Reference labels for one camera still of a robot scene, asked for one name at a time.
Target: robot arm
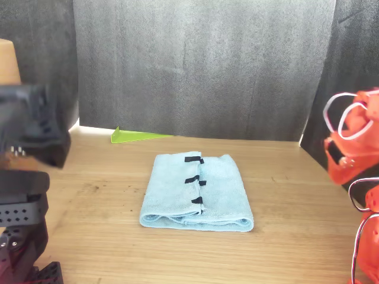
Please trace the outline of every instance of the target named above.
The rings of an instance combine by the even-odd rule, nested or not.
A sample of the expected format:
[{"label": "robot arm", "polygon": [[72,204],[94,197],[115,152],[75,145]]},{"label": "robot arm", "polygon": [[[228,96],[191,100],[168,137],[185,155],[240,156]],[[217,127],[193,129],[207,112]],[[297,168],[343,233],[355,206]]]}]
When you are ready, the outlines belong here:
[{"label": "robot arm", "polygon": [[0,283],[63,283],[58,262],[41,271],[33,266],[48,240],[49,176],[6,169],[9,155],[63,167],[70,136],[60,115],[45,86],[0,86],[0,227],[6,227],[0,235]]}]

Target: gray curtain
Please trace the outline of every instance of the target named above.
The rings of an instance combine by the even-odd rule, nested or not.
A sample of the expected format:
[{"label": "gray curtain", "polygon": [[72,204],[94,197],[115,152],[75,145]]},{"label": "gray curtain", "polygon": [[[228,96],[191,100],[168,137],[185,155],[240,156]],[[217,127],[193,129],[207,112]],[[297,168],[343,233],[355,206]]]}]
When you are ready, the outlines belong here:
[{"label": "gray curtain", "polygon": [[331,0],[74,0],[81,124],[299,140]]},{"label": "gray curtain", "polygon": [[78,119],[72,0],[0,0],[0,38],[14,43],[23,83],[49,84],[67,127]]}]

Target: green triangle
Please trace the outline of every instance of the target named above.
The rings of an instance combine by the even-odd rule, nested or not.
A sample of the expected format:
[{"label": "green triangle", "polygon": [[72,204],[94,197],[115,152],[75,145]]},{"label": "green triangle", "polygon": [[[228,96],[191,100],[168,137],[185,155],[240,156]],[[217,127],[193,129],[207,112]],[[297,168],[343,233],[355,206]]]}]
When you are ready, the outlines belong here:
[{"label": "green triangle", "polygon": [[111,141],[113,144],[115,144],[115,143],[123,143],[123,142],[131,142],[131,141],[139,141],[139,140],[171,137],[171,136],[172,135],[120,130],[120,127],[118,126],[111,136]]}]

